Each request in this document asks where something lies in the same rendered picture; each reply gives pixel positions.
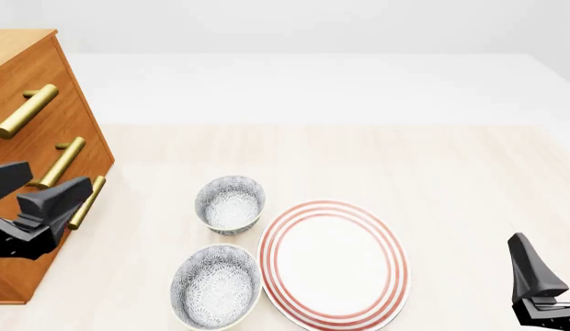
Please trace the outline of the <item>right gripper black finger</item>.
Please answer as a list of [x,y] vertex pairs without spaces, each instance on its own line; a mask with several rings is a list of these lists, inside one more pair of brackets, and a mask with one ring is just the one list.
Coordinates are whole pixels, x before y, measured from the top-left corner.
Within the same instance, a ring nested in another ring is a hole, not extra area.
[[513,300],[557,297],[569,290],[546,266],[524,234],[513,234],[507,244],[513,268]]

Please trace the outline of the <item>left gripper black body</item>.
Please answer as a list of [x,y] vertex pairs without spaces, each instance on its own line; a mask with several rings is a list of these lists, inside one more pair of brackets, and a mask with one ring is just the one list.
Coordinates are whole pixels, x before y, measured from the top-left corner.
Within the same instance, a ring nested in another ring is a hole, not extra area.
[[63,217],[48,224],[25,230],[0,217],[0,258],[37,260],[58,247],[67,227]]

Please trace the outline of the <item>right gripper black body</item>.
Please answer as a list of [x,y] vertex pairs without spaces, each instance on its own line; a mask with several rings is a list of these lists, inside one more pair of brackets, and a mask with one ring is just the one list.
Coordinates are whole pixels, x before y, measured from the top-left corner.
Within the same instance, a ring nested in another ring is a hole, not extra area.
[[570,326],[570,302],[555,297],[512,296],[512,309],[523,326]]

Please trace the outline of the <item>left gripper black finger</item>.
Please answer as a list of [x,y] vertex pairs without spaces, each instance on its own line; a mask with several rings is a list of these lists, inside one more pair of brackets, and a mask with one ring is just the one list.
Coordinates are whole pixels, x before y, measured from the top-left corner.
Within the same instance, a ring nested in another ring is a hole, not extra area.
[[20,213],[16,223],[28,230],[39,230],[41,226],[46,226],[51,232],[52,241],[59,244],[73,214],[92,193],[90,178],[76,177],[57,187],[17,194]]
[[33,178],[29,162],[0,165],[0,200],[25,187]]

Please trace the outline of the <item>grey patterned bowl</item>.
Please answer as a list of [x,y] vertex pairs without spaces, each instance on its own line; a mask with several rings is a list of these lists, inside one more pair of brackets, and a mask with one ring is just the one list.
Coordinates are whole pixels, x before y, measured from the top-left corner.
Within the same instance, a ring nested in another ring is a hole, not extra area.
[[266,192],[245,176],[215,178],[195,198],[199,219],[216,234],[232,236],[252,228],[266,205]]
[[190,331],[225,331],[253,311],[262,292],[260,267],[239,245],[208,245],[189,256],[170,283],[177,319]]

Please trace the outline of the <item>wooden cabinet drawer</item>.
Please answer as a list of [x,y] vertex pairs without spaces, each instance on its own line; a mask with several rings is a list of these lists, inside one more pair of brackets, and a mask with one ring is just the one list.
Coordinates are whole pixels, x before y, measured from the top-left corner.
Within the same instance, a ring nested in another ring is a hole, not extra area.
[[[72,162],[72,168],[64,173],[63,179],[105,176],[113,163],[108,146],[91,139]],[[55,249],[36,260],[0,258],[0,305],[23,305],[31,300],[69,234],[70,231],[63,231]]]
[[24,104],[24,90],[55,85],[59,94],[12,139],[0,138],[0,164],[15,151],[74,90],[52,29],[0,29],[0,123]]
[[[10,162],[28,162],[33,174],[32,180],[44,176],[51,165],[59,158],[63,151],[55,149],[56,143],[70,143],[75,137],[83,137],[85,141],[96,139],[103,143],[91,116],[80,97],[72,96],[63,99],[61,104],[42,122],[17,149],[6,157]],[[55,187],[70,179],[63,179]],[[17,203],[18,193],[38,192],[42,189],[36,187],[22,187],[0,200],[0,216],[12,220],[19,213]]]

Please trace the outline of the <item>wooden cabinet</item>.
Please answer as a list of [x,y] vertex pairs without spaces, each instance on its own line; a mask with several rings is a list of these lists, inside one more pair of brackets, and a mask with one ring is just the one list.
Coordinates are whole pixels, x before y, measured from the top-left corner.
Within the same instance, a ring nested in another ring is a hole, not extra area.
[[0,29],[0,165],[28,162],[16,193],[105,176],[114,156],[56,38],[56,29]]

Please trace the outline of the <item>white plate with red rings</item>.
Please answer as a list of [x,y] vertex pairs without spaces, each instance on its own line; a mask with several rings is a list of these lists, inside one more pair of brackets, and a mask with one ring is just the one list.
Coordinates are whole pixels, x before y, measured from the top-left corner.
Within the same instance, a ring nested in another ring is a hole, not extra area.
[[408,256],[372,212],[341,200],[310,200],[268,223],[256,258],[265,294],[307,331],[381,331],[411,286]]

